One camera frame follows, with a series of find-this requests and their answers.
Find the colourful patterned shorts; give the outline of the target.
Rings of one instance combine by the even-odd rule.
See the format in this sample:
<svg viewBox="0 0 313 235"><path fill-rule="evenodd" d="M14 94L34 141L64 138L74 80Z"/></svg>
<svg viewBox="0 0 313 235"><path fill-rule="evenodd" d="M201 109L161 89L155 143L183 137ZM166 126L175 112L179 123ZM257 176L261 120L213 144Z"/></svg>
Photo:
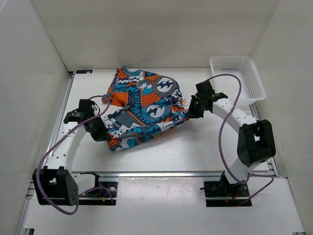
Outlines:
<svg viewBox="0 0 313 235"><path fill-rule="evenodd" d="M117 68L102 101L119 107L102 118L110 151L133 148L188 120L178 82L150 71Z"/></svg>

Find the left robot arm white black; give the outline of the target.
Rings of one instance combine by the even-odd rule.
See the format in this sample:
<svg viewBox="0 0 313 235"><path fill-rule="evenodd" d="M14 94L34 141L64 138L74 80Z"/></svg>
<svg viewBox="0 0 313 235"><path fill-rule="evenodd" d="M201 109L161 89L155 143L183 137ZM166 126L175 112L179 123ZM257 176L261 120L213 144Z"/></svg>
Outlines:
<svg viewBox="0 0 313 235"><path fill-rule="evenodd" d="M45 153L32 175L40 205L74 206L81 194L97 196L102 192L95 173L73 174L72 165L86 134L95 142L108 140L103 114L91 99L81 99L78 108L66 114L60 139Z"/></svg>

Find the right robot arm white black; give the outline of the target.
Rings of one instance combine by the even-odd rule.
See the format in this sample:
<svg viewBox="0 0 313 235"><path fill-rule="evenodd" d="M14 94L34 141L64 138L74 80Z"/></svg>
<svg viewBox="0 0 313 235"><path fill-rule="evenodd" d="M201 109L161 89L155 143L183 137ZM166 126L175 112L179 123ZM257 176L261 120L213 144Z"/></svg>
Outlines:
<svg viewBox="0 0 313 235"><path fill-rule="evenodd" d="M196 85L187 112L189 118L201 118L205 111L223 119L218 146L225 172L221 175L220 191L230 196L244 184L251 171L276 154L272 125L268 120L258 120L237 108L223 93L216 93L209 81ZM231 166L226 163L222 149L222 133L228 124L238 135L237 158Z"/></svg>

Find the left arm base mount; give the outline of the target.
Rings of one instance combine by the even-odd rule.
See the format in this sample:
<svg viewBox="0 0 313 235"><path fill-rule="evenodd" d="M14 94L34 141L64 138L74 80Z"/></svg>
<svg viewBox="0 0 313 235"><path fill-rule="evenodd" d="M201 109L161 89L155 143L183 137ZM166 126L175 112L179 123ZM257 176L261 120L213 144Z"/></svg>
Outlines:
<svg viewBox="0 0 313 235"><path fill-rule="evenodd" d="M106 180L95 172L74 174L80 206L115 206L118 182Z"/></svg>

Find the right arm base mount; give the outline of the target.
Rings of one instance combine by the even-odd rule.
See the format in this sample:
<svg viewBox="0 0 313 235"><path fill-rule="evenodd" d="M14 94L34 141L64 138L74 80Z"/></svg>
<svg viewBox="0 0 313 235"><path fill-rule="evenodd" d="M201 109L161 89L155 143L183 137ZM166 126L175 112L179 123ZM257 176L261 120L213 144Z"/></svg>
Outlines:
<svg viewBox="0 0 313 235"><path fill-rule="evenodd" d="M205 181L200 190L207 207L252 207L247 184L230 184L224 173L219 181Z"/></svg>

